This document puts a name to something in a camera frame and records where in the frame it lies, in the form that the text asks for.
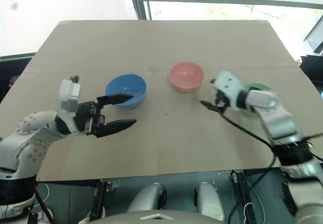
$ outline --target white cable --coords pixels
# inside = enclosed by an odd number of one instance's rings
[[[42,202],[45,202],[47,199],[48,199],[48,197],[49,197],[49,187],[48,187],[48,185],[47,184],[45,184],[46,185],[46,187],[47,187],[47,196],[46,196],[46,198],[42,201]]]
[[[260,204],[261,204],[261,207],[262,207],[262,212],[263,212],[263,222],[262,222],[262,224],[264,224],[264,222],[265,222],[265,220],[266,220],[266,214],[265,214],[265,211],[264,211],[264,207],[263,207],[263,205],[262,205],[262,202],[261,202],[261,200],[260,200],[260,198],[259,198],[259,196],[258,196],[258,194],[257,194],[257,192],[254,190],[254,188],[252,187],[252,185],[247,181],[247,184],[249,185],[249,187],[252,189],[252,191],[255,193],[255,195],[257,196],[257,198],[258,198],[258,200],[259,200],[259,202],[260,202]]]
[[[247,217],[246,217],[246,207],[247,207],[247,205],[252,205],[252,207],[254,209],[254,204],[251,203],[251,202],[248,202],[247,204],[244,205],[244,207],[243,207],[243,215],[244,215],[243,224],[246,224],[246,221],[247,221]]]

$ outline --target gray floor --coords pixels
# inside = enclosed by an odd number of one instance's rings
[[[252,183],[257,177],[258,175],[251,176],[248,177],[248,180]],[[159,182],[167,188],[166,209],[196,212],[193,192],[200,182],[209,182],[217,189],[226,215],[229,214],[237,201],[237,195],[234,193],[233,185],[227,172],[121,178],[119,180],[121,188],[106,195],[105,209],[107,216],[125,212],[139,190],[154,182]],[[265,209],[266,223],[294,223],[294,218],[289,214],[280,198],[281,183],[284,180],[278,170],[272,170],[255,188]],[[44,198],[47,195],[46,186],[41,183],[38,188]],[[93,188],[49,184],[49,189],[49,197],[45,203],[48,208],[53,210],[57,224],[78,223],[90,211],[94,195]],[[257,223],[262,223],[263,217],[260,203],[254,194],[252,194],[252,199]],[[242,221],[243,214],[242,207],[240,207],[234,214],[231,223],[240,224]]]

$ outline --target table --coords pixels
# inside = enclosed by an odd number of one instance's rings
[[[169,69],[182,61],[205,71],[193,93],[168,82]],[[137,123],[104,138],[69,136],[53,143],[40,180],[264,168],[270,150],[199,103],[212,100],[209,79],[221,67],[279,93],[304,134],[321,132],[321,97],[267,21],[62,21],[0,104],[0,135],[8,136],[29,113],[57,109],[63,78],[80,76],[79,102],[85,102],[103,95],[115,76],[134,73],[147,82],[146,100],[134,109],[108,106],[103,114],[107,122]],[[265,137],[256,117],[231,110],[227,115]],[[322,155],[319,141],[313,145]]]

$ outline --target bowl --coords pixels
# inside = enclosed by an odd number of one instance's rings
[[[203,83],[204,71],[196,63],[181,62],[171,68],[169,79],[177,90],[193,92]]]
[[[105,88],[105,95],[127,93],[134,97],[121,104],[120,108],[134,108],[144,101],[147,94],[146,81],[136,74],[124,74],[112,79]]]

